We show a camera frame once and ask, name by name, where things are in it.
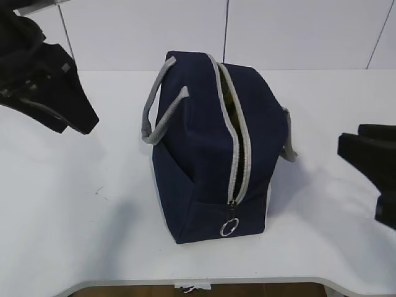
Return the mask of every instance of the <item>gray handle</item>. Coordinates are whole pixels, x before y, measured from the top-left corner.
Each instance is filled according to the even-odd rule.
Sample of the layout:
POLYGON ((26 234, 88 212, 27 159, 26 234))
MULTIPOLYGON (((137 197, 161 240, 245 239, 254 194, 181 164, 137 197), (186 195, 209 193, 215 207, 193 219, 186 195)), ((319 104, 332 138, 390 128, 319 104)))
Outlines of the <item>gray handle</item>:
POLYGON ((291 116, 287 108, 283 107, 283 111, 286 114, 287 124, 289 126, 289 136, 287 137, 286 143, 283 146, 280 156, 286 161, 295 162, 297 158, 297 153, 293 150, 293 145, 291 143, 291 116))
POLYGON ((176 111, 176 108, 180 104, 183 98, 189 97, 188 88, 184 86, 181 88, 179 95, 173 100, 171 105, 168 107, 166 112, 163 114, 161 120, 158 122, 158 125, 155 127, 154 131, 152 131, 150 120, 148 119, 148 115, 151 107, 153 106, 155 96, 160 88, 162 80, 168 70, 176 63, 175 57, 170 57, 167 59, 162 66, 160 73, 158 74, 153 87, 151 89, 150 95, 147 98, 147 102, 143 109, 143 120, 142 120, 142 139, 146 144, 156 145, 161 141, 162 137, 165 135, 166 130, 169 126, 169 120, 171 119, 173 113, 176 111))

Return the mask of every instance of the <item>insulated bag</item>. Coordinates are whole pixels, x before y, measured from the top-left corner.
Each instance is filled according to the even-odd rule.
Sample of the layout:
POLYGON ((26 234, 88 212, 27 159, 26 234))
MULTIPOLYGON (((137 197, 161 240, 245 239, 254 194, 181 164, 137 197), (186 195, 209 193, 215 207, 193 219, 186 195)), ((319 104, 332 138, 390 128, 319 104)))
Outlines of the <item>insulated bag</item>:
POLYGON ((142 138, 176 243, 261 233, 278 156, 294 161, 290 115, 260 74, 170 51, 143 111, 142 138), (149 111, 161 85, 156 127, 149 111))

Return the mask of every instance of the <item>table surface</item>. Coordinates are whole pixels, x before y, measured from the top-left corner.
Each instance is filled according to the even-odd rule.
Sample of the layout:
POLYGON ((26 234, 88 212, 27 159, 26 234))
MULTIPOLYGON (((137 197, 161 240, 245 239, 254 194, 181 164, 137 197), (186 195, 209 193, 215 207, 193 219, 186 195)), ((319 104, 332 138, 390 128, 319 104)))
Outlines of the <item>table surface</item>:
POLYGON ((360 123, 395 124, 396 71, 264 71, 289 108, 294 164, 279 160, 261 235, 176 245, 164 224, 141 111, 156 72, 81 72, 100 117, 56 134, 0 108, 0 292, 67 296, 92 285, 318 282, 396 295, 396 232, 379 195, 337 156, 360 123))

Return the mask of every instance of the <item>gray piping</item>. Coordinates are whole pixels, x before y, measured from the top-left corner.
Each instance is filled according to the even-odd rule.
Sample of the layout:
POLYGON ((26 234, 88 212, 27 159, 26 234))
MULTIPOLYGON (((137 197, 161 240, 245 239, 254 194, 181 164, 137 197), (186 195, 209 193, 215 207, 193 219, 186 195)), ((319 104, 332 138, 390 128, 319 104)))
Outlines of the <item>gray piping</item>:
POLYGON ((223 100, 222 84, 220 82, 220 72, 218 70, 217 63, 211 55, 207 54, 207 56, 209 57, 210 61, 212 62, 212 66, 215 71, 217 95, 218 95, 218 99, 220 101, 220 107, 222 109, 225 126, 227 127, 227 129, 230 132, 231 137, 233 139, 233 161, 231 164, 230 182, 228 183, 228 203, 230 203, 233 200, 233 194, 234 194, 234 188, 235 188, 235 182, 236 182, 236 173, 238 170, 239 140, 238 140, 238 135, 231 123, 230 117, 228 116, 228 113, 227 113, 227 110, 225 107, 225 102, 223 100))
POLYGON ((223 64, 220 64, 220 63, 217 63, 217 64, 221 68, 223 75, 227 81, 227 85, 230 88, 231 96, 234 100, 236 113, 237 113, 238 119, 239 119, 239 125, 241 126, 241 133, 242 133, 242 138, 243 138, 243 147, 244 147, 243 178, 242 178, 242 183, 241 183, 241 189, 235 198, 235 202, 237 204, 239 204, 242 202, 242 200, 244 199, 244 197, 246 195, 246 192, 248 191, 247 189, 249 186, 250 173, 252 170, 252 145, 251 145, 251 141, 250 141, 248 125, 246 124, 245 117, 243 115, 241 102, 239 101, 238 94, 236 93, 235 86, 231 79, 230 73, 228 72, 228 69, 223 64))

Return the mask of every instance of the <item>floor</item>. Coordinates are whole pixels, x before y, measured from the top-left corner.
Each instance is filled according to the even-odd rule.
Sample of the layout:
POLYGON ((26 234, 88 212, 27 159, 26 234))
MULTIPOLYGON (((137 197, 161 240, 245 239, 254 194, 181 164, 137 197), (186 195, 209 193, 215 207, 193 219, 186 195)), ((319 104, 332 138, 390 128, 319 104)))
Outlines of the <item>floor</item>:
MULTIPOLYGON (((80 290, 70 297, 179 297, 188 296, 173 286, 108 286, 80 290)), ((209 291, 194 291, 196 297, 326 297, 317 283, 267 283, 213 285, 209 291)))

